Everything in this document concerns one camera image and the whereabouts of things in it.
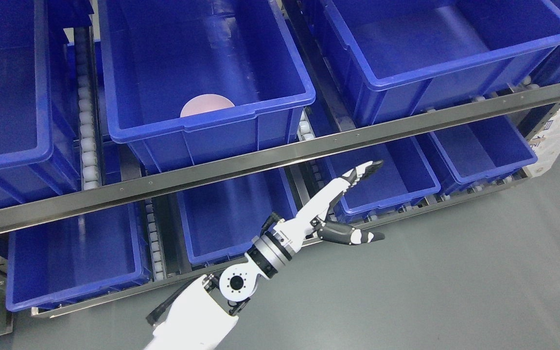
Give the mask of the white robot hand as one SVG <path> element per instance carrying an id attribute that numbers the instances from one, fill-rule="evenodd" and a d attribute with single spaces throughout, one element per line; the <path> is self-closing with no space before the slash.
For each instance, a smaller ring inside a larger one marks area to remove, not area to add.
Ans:
<path id="1" fill-rule="evenodd" d="M 384 161 L 368 161 L 348 170 L 318 191 L 297 215 L 285 222 L 285 237 L 289 246 L 302 246 L 305 237 L 313 232 L 323 241 L 342 245 L 361 245 L 385 239 L 384 233 L 369 232 L 342 222 L 325 222 L 329 208 L 358 182 L 373 175 Z"/>

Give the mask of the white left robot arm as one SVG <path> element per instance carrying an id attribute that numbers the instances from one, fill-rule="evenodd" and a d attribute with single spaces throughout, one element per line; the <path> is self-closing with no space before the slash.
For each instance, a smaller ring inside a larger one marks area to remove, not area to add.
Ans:
<path id="1" fill-rule="evenodd" d="M 320 189 L 293 218 L 271 213 L 253 239 L 246 261 L 220 274 L 204 274 L 178 288 L 146 317 L 153 327 L 147 350 L 213 350 L 235 328 L 239 312 L 255 294 L 260 281 L 270 280 L 292 261 L 306 237 L 357 246 L 385 238 L 327 219 L 345 193 L 366 179 L 383 161 L 368 161 L 350 169 Z"/>

